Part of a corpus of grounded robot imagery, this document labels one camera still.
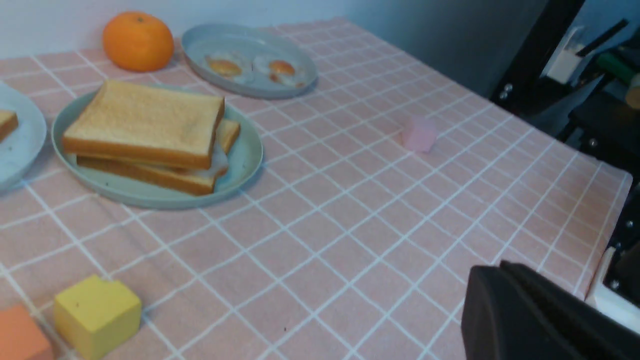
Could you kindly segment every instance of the egg yolk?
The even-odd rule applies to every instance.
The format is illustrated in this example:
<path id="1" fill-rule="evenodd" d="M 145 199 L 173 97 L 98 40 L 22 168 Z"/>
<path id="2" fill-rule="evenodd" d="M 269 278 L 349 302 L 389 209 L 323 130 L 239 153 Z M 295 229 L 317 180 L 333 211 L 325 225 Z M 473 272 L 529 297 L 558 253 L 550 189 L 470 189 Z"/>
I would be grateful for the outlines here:
<path id="1" fill-rule="evenodd" d="M 232 76 L 238 76 L 242 74 L 242 69 L 240 68 L 240 66 L 238 66 L 236 63 L 232 61 L 224 60 L 224 59 L 216 59 L 216 60 L 209 60 L 208 62 L 211 70 L 213 70 L 215 73 L 219 74 L 220 76 L 232 77 Z"/>
<path id="2" fill-rule="evenodd" d="M 284 60 L 274 60 L 269 64 L 269 69 L 275 74 L 290 75 L 296 74 L 296 69 Z"/>

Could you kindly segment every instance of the stacked toast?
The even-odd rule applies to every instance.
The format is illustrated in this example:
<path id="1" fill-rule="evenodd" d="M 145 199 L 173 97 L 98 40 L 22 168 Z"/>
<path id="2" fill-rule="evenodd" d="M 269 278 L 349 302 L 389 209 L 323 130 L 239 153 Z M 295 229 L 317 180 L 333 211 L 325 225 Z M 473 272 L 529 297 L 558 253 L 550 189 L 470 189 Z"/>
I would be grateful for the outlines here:
<path id="1" fill-rule="evenodd" d="M 214 191 L 240 123 L 222 97 L 107 80 L 65 131 L 77 164 L 191 195 Z"/>

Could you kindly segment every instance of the bread crust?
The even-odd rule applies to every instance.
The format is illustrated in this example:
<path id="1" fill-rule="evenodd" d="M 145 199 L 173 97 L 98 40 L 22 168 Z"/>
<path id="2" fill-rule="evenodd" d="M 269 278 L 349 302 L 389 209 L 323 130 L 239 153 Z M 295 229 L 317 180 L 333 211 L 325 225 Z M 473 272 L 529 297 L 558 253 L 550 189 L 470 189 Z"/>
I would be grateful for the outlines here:
<path id="1" fill-rule="evenodd" d="M 102 87 L 96 94 L 94 101 L 104 95 L 106 87 Z M 89 104 L 78 116 L 91 106 Z M 164 165 L 168 167 L 188 168 L 193 170 L 208 170 L 211 167 L 211 156 L 213 155 L 213 145 L 216 139 L 216 130 L 225 114 L 225 99 L 222 98 L 220 110 L 218 111 L 214 123 L 214 131 L 211 133 L 209 151 L 206 155 L 197 155 L 190 152 L 176 151 L 171 149 L 158 149 L 126 143 L 102 142 L 98 140 L 85 140 L 67 136 L 66 132 L 62 137 L 62 146 L 68 154 L 78 156 L 88 156 L 102 159 L 121 159 L 138 163 L 148 163 Z"/>
<path id="2" fill-rule="evenodd" d="M 124 161 L 93 159 L 78 156 L 77 164 L 78 166 L 129 177 L 131 179 L 143 181 L 144 183 L 150 183 L 163 188 L 170 188 L 196 196 L 212 193 L 216 186 L 217 178 L 224 176 L 228 170 L 228 168 L 221 169 L 216 174 L 216 177 L 213 179 L 211 184 L 204 184 L 172 176 L 169 172 L 155 171 L 152 168 L 139 167 L 136 166 L 136 164 Z"/>
<path id="3" fill-rule="evenodd" d="M 230 122 L 232 123 L 230 126 L 216 126 L 216 132 L 217 130 L 222 131 L 222 134 L 220 134 L 221 136 L 216 140 L 219 141 L 219 149 L 222 150 L 225 154 L 228 154 L 230 148 L 236 142 L 237 137 L 239 136 L 241 131 L 239 123 L 232 120 L 230 120 Z M 104 159 L 77 156 L 76 163 L 81 167 L 92 168 L 95 170 L 129 177 L 131 179 L 158 185 L 163 188 L 178 190 L 181 192 L 189 193 L 191 195 L 208 195 L 212 193 L 215 189 L 217 179 L 221 176 L 224 176 L 228 171 L 228 165 L 225 167 L 221 167 L 211 179 L 211 177 L 195 178 L 194 176 L 189 176 L 189 173 L 191 173 L 192 170 L 187 170 L 184 168 L 155 168 L 150 167 L 148 164 L 122 161 L 121 158 Z"/>
<path id="4" fill-rule="evenodd" d="M 14 113 L 8 121 L 0 124 L 0 142 L 18 128 L 18 116 Z"/>

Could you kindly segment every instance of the light blue plate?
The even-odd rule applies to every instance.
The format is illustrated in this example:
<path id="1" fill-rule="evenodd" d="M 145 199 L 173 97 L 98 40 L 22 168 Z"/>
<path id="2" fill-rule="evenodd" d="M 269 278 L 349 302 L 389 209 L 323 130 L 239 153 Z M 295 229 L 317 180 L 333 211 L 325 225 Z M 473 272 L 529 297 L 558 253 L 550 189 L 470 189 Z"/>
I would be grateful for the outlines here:
<path id="1" fill-rule="evenodd" d="M 316 65 L 294 43 L 269 33 L 232 24 L 204 24 L 187 30 L 182 36 L 182 48 L 189 66 L 203 79 L 223 89 L 250 97 L 286 99 L 307 91 L 317 79 Z M 253 81 L 239 84 L 211 71 L 205 55 L 218 51 L 241 53 L 250 62 L 260 54 L 281 57 L 304 69 L 303 87 L 291 88 L 269 80 L 266 75 L 253 71 Z"/>
<path id="2" fill-rule="evenodd" d="M 0 192 L 20 181 L 47 138 L 47 123 L 33 101 L 0 84 L 0 110 L 15 111 L 18 128 L 0 142 Z"/>
<path id="3" fill-rule="evenodd" d="M 187 91 L 172 86 L 159 86 L 170 90 Z M 226 199 L 245 184 L 260 168 L 262 163 L 262 141 L 251 120 L 245 118 L 233 107 L 226 105 L 225 118 L 240 122 L 240 136 L 229 152 L 229 170 L 216 181 L 213 194 L 192 196 L 182 192 L 161 188 L 126 177 L 78 167 L 73 155 L 65 154 L 62 136 L 73 124 L 84 108 L 89 105 L 96 92 L 73 100 L 56 118 L 51 130 L 51 140 L 56 154 L 83 184 L 97 193 L 142 208 L 186 209 L 206 206 Z"/>

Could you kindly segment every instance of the fried egg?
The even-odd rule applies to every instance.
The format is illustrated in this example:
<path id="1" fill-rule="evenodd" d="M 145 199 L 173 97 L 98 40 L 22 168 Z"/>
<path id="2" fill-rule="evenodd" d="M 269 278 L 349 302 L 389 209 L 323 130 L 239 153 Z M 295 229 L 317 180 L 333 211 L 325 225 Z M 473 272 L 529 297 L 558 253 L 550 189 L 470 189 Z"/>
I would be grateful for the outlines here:
<path id="1" fill-rule="evenodd" d="M 241 53 L 218 51 L 205 56 L 205 62 L 217 75 L 239 84 L 253 81 L 251 63 Z"/>
<path id="2" fill-rule="evenodd" d="M 275 83 L 292 88 L 305 86 L 304 70 L 298 64 L 271 54 L 262 54 L 253 60 L 253 68 Z"/>

